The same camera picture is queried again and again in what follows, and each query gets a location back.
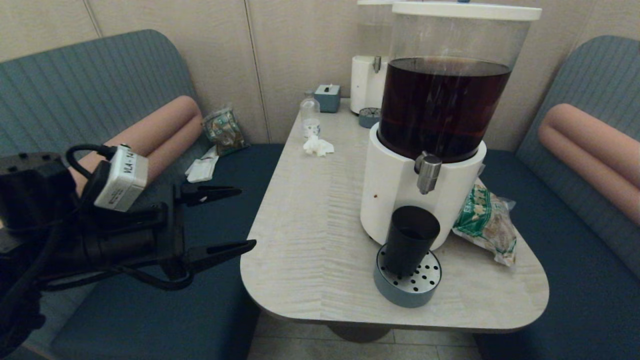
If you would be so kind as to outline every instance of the black cable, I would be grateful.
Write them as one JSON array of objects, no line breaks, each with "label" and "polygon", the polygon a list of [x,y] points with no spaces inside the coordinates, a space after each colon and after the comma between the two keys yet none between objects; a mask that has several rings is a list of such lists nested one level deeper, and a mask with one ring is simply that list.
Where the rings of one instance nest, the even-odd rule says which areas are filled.
[{"label": "black cable", "polygon": [[61,284],[40,284],[38,286],[38,289],[41,291],[61,291],[61,290],[67,290],[67,289],[71,289],[71,288],[76,288],[78,286],[84,286],[84,285],[89,285],[89,284],[93,284],[94,282],[100,281],[100,280],[104,280],[104,279],[108,279],[112,276],[115,275],[119,275],[119,272],[101,272],[97,275],[93,275],[93,276],[89,276],[89,277],[84,277],[80,280],[75,280],[75,281],[69,281],[69,282],[64,282]]},{"label": "black cable", "polygon": [[81,143],[79,145],[71,146],[69,150],[65,153],[65,158],[69,165],[74,168],[77,172],[79,172],[82,176],[87,179],[91,178],[91,173],[89,170],[85,169],[78,163],[76,158],[74,157],[74,153],[77,151],[89,150],[95,151],[98,154],[104,156],[107,160],[110,160],[115,154],[117,147],[107,146],[107,145],[94,145],[90,143]]},{"label": "black cable", "polygon": [[56,220],[51,220],[48,223],[42,224],[42,225],[36,225],[36,226],[31,226],[31,227],[23,227],[20,229],[12,229],[11,227],[4,227],[7,231],[10,231],[12,233],[24,233],[26,231],[36,231],[36,230],[46,230],[52,226],[56,226],[58,224],[62,224],[64,221],[67,221],[68,218],[70,218],[73,214],[77,213],[80,210],[80,208],[76,208],[73,209],[72,211],[69,211],[64,217],[61,217],[59,219]]},{"label": "black cable", "polygon": [[29,266],[29,268],[20,276],[20,279],[13,284],[13,286],[7,291],[0,300],[0,328],[5,328],[10,322],[10,316],[13,313],[13,308],[22,298],[22,295],[29,290],[33,281],[38,274],[44,268],[47,260],[51,257],[53,252],[57,249],[58,243],[62,238],[63,224],[58,224],[53,227],[49,233],[48,239],[45,241],[42,250]]},{"label": "black cable", "polygon": [[144,282],[147,285],[151,285],[155,288],[159,288],[167,291],[176,291],[182,290],[189,286],[193,282],[193,272],[189,271],[187,277],[180,281],[165,281],[162,279],[158,279],[152,275],[147,274],[146,272],[142,272],[140,270],[130,268],[127,266],[117,265],[112,267],[113,270],[117,272],[122,272],[123,274],[127,274],[134,279]]}]

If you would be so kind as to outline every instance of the white table top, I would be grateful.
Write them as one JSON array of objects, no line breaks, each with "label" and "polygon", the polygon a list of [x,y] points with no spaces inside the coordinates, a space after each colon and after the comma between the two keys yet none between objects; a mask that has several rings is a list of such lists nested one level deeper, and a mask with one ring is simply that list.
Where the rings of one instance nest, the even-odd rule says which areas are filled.
[{"label": "white table top", "polygon": [[443,277],[425,306],[403,308],[378,292],[380,246],[360,224],[368,132],[343,99],[338,113],[321,118],[321,138],[335,154],[317,158],[304,153],[296,119],[249,234],[257,245],[241,259],[254,301],[292,321],[425,330],[509,332],[542,315],[547,276],[522,237],[508,268],[450,235],[434,251]]}]

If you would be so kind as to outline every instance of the white appliance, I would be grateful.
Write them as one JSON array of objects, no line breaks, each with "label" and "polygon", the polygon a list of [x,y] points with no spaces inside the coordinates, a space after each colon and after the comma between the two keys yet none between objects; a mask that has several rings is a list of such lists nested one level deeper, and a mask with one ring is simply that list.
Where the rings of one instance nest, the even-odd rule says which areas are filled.
[{"label": "white appliance", "polygon": [[440,222],[435,250],[483,166],[484,132],[541,9],[427,1],[395,3],[393,13],[385,105],[369,133],[360,220],[384,244],[394,210],[426,209]]},{"label": "white appliance", "polygon": [[351,60],[351,111],[381,108],[397,0],[358,0],[358,55]]},{"label": "white appliance", "polygon": [[364,108],[382,108],[388,58],[379,57],[376,72],[375,56],[356,55],[351,61],[351,111],[360,113]]}]

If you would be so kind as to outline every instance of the plastic bottle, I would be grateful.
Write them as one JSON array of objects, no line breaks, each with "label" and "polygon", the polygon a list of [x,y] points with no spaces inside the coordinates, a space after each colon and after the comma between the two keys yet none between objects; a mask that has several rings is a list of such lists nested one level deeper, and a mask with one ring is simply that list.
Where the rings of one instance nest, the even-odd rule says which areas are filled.
[{"label": "plastic bottle", "polygon": [[308,139],[311,135],[320,136],[320,103],[314,99],[314,92],[307,90],[306,98],[300,103],[302,135]]}]

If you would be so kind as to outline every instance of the white lid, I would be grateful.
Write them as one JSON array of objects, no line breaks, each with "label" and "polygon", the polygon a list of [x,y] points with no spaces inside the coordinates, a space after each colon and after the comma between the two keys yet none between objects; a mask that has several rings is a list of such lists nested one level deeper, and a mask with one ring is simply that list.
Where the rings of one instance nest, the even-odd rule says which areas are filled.
[{"label": "white lid", "polygon": [[358,5],[391,5],[398,0],[358,0]]},{"label": "white lid", "polygon": [[445,1],[426,1],[424,3],[403,1],[394,3],[393,12],[406,15],[460,17],[466,19],[534,21],[540,19],[542,9]]}]

